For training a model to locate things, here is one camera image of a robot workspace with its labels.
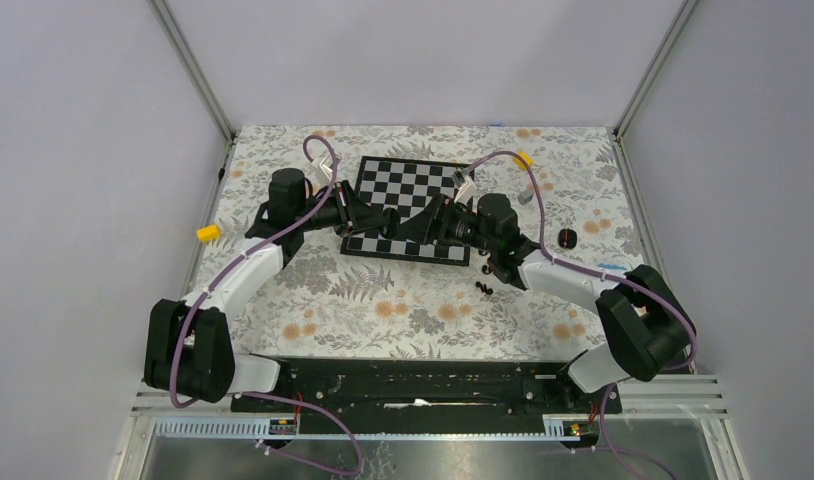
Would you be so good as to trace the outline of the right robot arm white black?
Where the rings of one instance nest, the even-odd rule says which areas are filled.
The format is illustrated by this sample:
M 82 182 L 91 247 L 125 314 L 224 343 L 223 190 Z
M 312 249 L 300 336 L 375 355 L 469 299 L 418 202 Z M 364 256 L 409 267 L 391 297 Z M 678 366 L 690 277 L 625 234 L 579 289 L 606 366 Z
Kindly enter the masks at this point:
M 615 274 L 550 253 L 522 234 L 503 194 L 487 194 L 475 210 L 437 195 L 396 229 L 397 238 L 434 246 L 468 246 L 488 253 L 496 278 L 526 291 L 547 293 L 598 315 L 605 341 L 571 360 L 556 386 L 558 402 L 580 412 L 596 391 L 626 378 L 649 381 L 686 348 L 696 347 L 694 326 L 648 265 Z

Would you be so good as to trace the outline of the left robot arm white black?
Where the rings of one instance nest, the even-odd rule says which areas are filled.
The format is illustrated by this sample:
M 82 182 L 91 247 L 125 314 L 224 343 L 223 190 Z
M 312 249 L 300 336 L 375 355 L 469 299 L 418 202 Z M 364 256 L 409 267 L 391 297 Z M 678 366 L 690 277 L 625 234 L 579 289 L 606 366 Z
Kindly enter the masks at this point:
M 174 407 L 216 403 L 249 391 L 268 410 L 287 407 L 293 397 L 291 381 L 279 375 L 277 361 L 235 353 L 231 322 L 289 265 L 306 232 L 331 228 L 341 237 L 369 231 L 388 236 L 399 224 L 396 210 L 364 203 L 347 182 L 331 180 L 316 194 L 307 186 L 301 170 L 277 170 L 237 256 L 206 285 L 153 306 L 143 380 L 167 391 Z

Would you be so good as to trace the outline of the black earbud charging case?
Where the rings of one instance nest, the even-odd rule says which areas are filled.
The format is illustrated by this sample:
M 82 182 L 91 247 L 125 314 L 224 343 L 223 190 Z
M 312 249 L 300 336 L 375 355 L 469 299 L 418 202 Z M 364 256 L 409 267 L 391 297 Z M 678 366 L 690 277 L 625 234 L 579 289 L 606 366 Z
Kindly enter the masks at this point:
M 558 246 L 565 250 L 572 250 L 577 246 L 578 234 L 574 229 L 563 228 L 557 235 Z

